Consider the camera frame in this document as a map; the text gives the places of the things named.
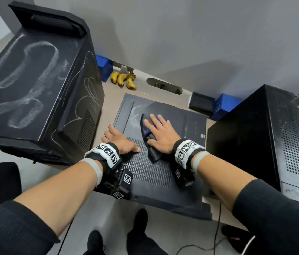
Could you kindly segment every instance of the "bunch of bananas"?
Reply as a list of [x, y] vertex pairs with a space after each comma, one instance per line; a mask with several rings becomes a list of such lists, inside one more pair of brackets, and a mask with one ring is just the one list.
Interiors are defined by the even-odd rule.
[[124, 85], [124, 81], [126, 81], [126, 87], [128, 89], [137, 89], [136, 85], [134, 85], [133, 81], [135, 79], [135, 74], [133, 72], [129, 72], [128, 75], [125, 73], [119, 73], [117, 71], [112, 72], [110, 75], [110, 81], [114, 84], [118, 82], [119, 86]]

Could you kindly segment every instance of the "right hand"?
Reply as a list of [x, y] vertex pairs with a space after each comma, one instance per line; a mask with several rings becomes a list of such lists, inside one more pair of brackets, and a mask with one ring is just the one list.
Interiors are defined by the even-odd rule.
[[158, 115], [159, 120], [153, 114], [150, 114], [150, 117], [155, 127], [147, 119], [144, 120], [144, 123], [156, 140], [148, 140], [148, 145], [154, 147], [161, 153], [172, 153], [174, 143], [180, 140], [181, 137], [175, 132], [170, 121], [165, 121], [161, 115]]

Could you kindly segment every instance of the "gray floor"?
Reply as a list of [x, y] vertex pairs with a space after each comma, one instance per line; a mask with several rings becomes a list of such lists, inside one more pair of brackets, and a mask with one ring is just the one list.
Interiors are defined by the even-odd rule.
[[[5, 154], [0, 151], [0, 162], [15, 162], [19, 166], [22, 190], [56, 175], [59, 169]], [[126, 200], [116, 200], [101, 193], [92, 193], [79, 210], [61, 249], [61, 255], [81, 255], [86, 251], [89, 233], [98, 229], [106, 245], [107, 255], [127, 254], [126, 236], [133, 226], [135, 213], [142, 205]], [[206, 249], [213, 246], [217, 222], [199, 221], [165, 210], [146, 207], [148, 226], [146, 234], [154, 239], [169, 255], [174, 255], [181, 246], [196, 244]], [[63, 240], [66, 231], [60, 236]], [[57, 255], [60, 244], [54, 245], [48, 255]], [[196, 248], [183, 249], [184, 254], [213, 254]], [[238, 254], [227, 241], [216, 249], [216, 254]]]

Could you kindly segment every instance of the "hand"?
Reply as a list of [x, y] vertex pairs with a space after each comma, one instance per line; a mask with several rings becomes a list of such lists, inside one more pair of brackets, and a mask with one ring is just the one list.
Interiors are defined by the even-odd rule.
[[165, 121], [161, 115], [158, 115], [160, 121], [153, 114], [150, 114], [150, 117], [155, 127], [146, 119], [144, 120], [144, 123], [152, 132], [156, 140], [148, 140], [148, 145], [156, 148], [156, 150], [161, 153], [172, 153], [174, 143], [180, 140], [181, 137], [175, 132], [170, 121]]
[[115, 129], [113, 125], [110, 124], [108, 126], [108, 129], [108, 131], [104, 132], [105, 136], [101, 138], [101, 141], [104, 143], [114, 143], [118, 147], [119, 153], [121, 155], [126, 154], [130, 151], [137, 153], [141, 151], [141, 148], [135, 146], [134, 142], [127, 140], [126, 136], [120, 133], [117, 129]]

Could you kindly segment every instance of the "black shoe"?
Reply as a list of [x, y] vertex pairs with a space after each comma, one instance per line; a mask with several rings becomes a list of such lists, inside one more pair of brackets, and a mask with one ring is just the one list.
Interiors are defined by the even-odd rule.
[[132, 230], [139, 233], [144, 233], [147, 227], [147, 221], [148, 221], [147, 211], [144, 208], [142, 208], [135, 215], [134, 225]]
[[102, 236], [98, 230], [92, 231], [88, 236], [87, 250], [93, 254], [103, 254], [105, 246], [102, 240]]

